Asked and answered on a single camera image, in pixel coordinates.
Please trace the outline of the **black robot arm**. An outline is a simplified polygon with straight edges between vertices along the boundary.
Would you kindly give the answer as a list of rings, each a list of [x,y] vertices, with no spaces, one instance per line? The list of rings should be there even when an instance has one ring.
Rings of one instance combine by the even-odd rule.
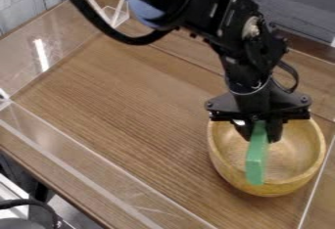
[[[299,79],[284,61],[287,39],[267,23],[254,0],[127,0],[135,17],[152,31],[130,36],[112,27],[87,0],[70,0],[91,24],[114,40],[135,46],[148,45],[184,28],[216,52],[230,92],[206,103],[214,122],[230,122],[250,140],[258,125],[267,141],[282,139],[284,124],[308,119],[310,97],[296,86],[280,85],[274,70]]]

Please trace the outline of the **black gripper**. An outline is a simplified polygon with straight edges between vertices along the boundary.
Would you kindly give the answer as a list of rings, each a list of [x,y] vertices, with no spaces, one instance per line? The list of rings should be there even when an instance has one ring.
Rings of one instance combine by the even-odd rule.
[[[270,143],[282,139],[283,122],[310,119],[311,98],[296,86],[286,88],[272,76],[252,88],[234,83],[228,77],[226,83],[228,92],[210,99],[204,108],[214,121],[234,121],[235,130],[246,141],[251,138],[255,119],[267,120]]]

